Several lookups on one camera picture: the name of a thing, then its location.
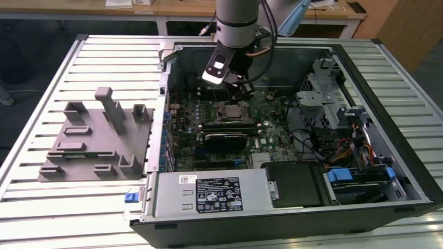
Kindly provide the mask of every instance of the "blue plastic tab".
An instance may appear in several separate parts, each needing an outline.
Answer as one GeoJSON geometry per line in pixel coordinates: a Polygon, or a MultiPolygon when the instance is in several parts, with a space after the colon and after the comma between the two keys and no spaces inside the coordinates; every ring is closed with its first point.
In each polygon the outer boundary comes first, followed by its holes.
{"type": "Polygon", "coordinates": [[[124,203],[138,203],[138,202],[139,202],[139,193],[124,194],[124,203]]]}
{"type": "Polygon", "coordinates": [[[164,112],[164,120],[171,121],[171,114],[168,112],[164,112]]]}
{"type": "Polygon", "coordinates": [[[330,179],[330,182],[350,181],[354,179],[349,169],[331,169],[327,173],[327,178],[330,179]]]}
{"type": "Polygon", "coordinates": [[[390,179],[393,180],[395,178],[395,172],[394,172],[393,168],[387,167],[386,172],[387,172],[390,179]]]}

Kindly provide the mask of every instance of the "metal bracket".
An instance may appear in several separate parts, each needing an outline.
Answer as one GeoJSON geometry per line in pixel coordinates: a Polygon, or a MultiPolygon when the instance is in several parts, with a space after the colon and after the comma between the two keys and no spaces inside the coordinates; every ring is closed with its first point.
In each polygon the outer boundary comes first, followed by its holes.
{"type": "Polygon", "coordinates": [[[279,191],[275,181],[269,181],[269,187],[270,187],[271,200],[275,201],[279,199],[279,191]]]}
{"type": "Polygon", "coordinates": [[[303,91],[298,92],[299,103],[303,106],[322,106],[334,103],[334,99],[327,97],[322,92],[303,91]]]}
{"type": "Polygon", "coordinates": [[[175,43],[160,43],[159,47],[159,59],[160,63],[167,62],[168,60],[174,59],[176,57],[175,53],[175,43]]]}
{"type": "Polygon", "coordinates": [[[342,107],[338,110],[339,125],[347,125],[347,117],[358,117],[366,113],[365,107],[342,107]]]}

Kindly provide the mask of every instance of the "black cable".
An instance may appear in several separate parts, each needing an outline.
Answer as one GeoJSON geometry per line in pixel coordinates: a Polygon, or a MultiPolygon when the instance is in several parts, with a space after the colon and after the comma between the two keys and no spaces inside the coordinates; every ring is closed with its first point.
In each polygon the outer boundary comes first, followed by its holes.
{"type": "Polygon", "coordinates": [[[302,145],[305,145],[305,147],[307,147],[310,150],[311,150],[311,152],[313,152],[313,154],[314,154],[314,156],[317,157],[317,159],[319,160],[319,161],[322,161],[323,163],[327,163],[327,164],[331,164],[331,165],[335,165],[335,163],[334,162],[330,162],[329,160],[326,160],[326,158],[321,155],[321,153],[310,146],[310,145],[307,145],[306,144],[306,142],[303,142],[297,136],[294,136],[294,134],[293,134],[293,132],[294,131],[297,131],[297,130],[301,130],[301,131],[305,131],[305,132],[310,132],[310,130],[309,129],[294,129],[293,131],[291,131],[291,135],[293,135],[293,137],[294,137],[294,139],[295,140],[298,140],[298,142],[302,144],[302,145]]]}
{"type": "Polygon", "coordinates": [[[318,24],[318,9],[313,4],[310,4],[310,5],[314,8],[314,15],[317,16],[317,21],[315,21],[314,25],[317,25],[318,24]]]}
{"type": "Polygon", "coordinates": [[[214,12],[214,16],[212,16],[212,19],[211,19],[211,22],[210,22],[208,26],[212,26],[214,21],[215,21],[215,16],[216,16],[216,12],[214,12]]]}
{"type": "Polygon", "coordinates": [[[274,14],[273,14],[273,11],[271,11],[271,8],[270,8],[270,5],[267,3],[266,0],[262,0],[262,7],[263,7],[263,11],[265,11],[265,14],[266,14],[266,18],[269,20],[269,23],[270,23],[270,27],[271,27],[271,36],[273,36],[273,44],[271,44],[271,51],[270,51],[270,59],[269,59],[269,62],[265,66],[265,69],[263,71],[255,75],[254,78],[251,79],[247,79],[246,81],[243,81],[243,83],[251,83],[254,81],[257,81],[263,75],[265,73],[269,71],[270,67],[271,67],[271,64],[273,64],[273,59],[274,59],[274,47],[278,43],[278,24],[275,22],[275,18],[274,18],[274,14]]]}
{"type": "Polygon", "coordinates": [[[306,145],[306,141],[307,140],[311,140],[311,138],[310,137],[307,137],[305,140],[303,140],[303,143],[302,143],[302,154],[301,154],[301,158],[305,160],[305,158],[303,158],[303,155],[305,154],[313,154],[313,153],[310,153],[310,152],[305,152],[305,145],[306,145]]]}

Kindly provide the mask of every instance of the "aluminum extrusion table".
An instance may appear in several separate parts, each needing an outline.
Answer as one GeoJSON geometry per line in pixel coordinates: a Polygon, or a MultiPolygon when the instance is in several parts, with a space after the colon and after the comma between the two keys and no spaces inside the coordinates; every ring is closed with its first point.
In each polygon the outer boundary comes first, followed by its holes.
{"type": "MultiPolygon", "coordinates": [[[[124,193],[146,184],[139,181],[36,181],[40,165],[56,140],[67,101],[84,101],[88,108],[98,87],[112,87],[122,107],[135,103],[155,108],[162,120],[166,84],[159,69],[159,50],[174,42],[208,42],[196,37],[99,36],[76,40],[43,95],[10,156],[0,168],[0,249],[12,248],[150,248],[131,230],[128,219],[142,211],[140,203],[124,206],[124,193]]],[[[341,43],[354,60],[387,112],[443,186],[443,113],[383,45],[370,40],[294,39],[282,43],[341,43]]],[[[355,93],[351,95],[359,103],[355,93]]],[[[442,248],[443,214],[434,212],[402,219],[373,232],[259,241],[206,248],[442,248]]]]}

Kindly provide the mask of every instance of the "warning label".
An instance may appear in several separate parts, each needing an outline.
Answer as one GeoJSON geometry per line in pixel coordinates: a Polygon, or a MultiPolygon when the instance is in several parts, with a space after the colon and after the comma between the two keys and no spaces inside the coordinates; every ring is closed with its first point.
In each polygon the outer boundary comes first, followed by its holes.
{"type": "Polygon", "coordinates": [[[199,213],[242,211],[238,177],[196,179],[196,210],[199,213]]]}

